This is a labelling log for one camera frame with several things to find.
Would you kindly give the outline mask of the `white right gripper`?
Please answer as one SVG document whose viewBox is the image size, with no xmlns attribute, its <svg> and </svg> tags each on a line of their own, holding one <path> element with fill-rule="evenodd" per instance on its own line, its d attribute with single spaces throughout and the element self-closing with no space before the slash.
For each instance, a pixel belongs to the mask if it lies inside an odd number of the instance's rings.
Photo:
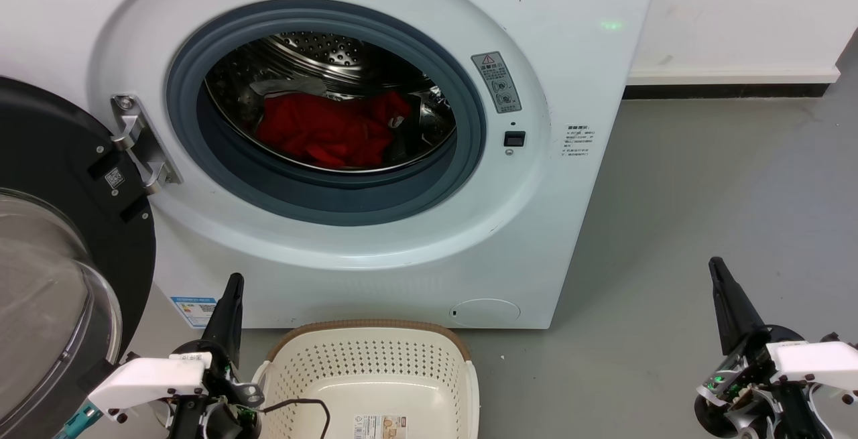
<svg viewBox="0 0 858 439">
<path fill-rule="evenodd" d="M 700 426 L 720 438 L 833 438 L 815 394 L 830 388 L 856 405 L 856 347 L 765 325 L 721 257 L 710 258 L 710 275 L 725 359 L 696 390 Z"/>
</svg>

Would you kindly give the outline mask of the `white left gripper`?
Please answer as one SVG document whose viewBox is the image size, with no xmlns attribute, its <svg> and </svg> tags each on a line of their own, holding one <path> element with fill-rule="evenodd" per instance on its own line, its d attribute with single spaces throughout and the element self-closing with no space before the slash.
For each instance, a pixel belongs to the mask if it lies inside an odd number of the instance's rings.
<svg viewBox="0 0 858 439">
<path fill-rule="evenodd" d="M 158 402 L 168 409 L 169 438 L 259 438 L 260 386 L 236 375 L 244 317 L 245 278 L 233 272 L 201 340 L 166 359 L 138 357 L 118 366 L 88 396 L 88 425 L 122 424 L 126 411 Z"/>
</svg>

